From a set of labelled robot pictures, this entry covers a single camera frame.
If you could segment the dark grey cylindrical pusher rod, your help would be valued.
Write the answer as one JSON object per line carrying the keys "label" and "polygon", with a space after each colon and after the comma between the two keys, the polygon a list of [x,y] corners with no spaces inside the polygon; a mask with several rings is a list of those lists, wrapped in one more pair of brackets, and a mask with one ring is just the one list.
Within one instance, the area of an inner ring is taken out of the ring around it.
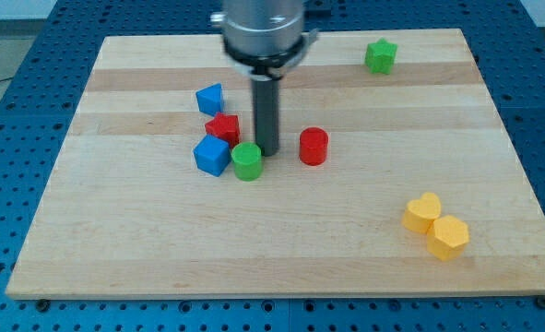
{"label": "dark grey cylindrical pusher rod", "polygon": [[278,82],[251,82],[255,143],[262,155],[273,156],[279,149],[279,93]]}

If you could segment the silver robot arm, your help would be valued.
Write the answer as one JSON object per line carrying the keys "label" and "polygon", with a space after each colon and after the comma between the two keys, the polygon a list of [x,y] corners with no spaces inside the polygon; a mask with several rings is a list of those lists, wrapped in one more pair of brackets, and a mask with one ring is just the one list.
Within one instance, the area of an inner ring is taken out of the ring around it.
{"label": "silver robot arm", "polygon": [[280,80],[305,58],[318,31],[304,30],[303,0],[224,0],[210,15],[223,51],[250,78],[255,143],[266,157],[279,150]]}

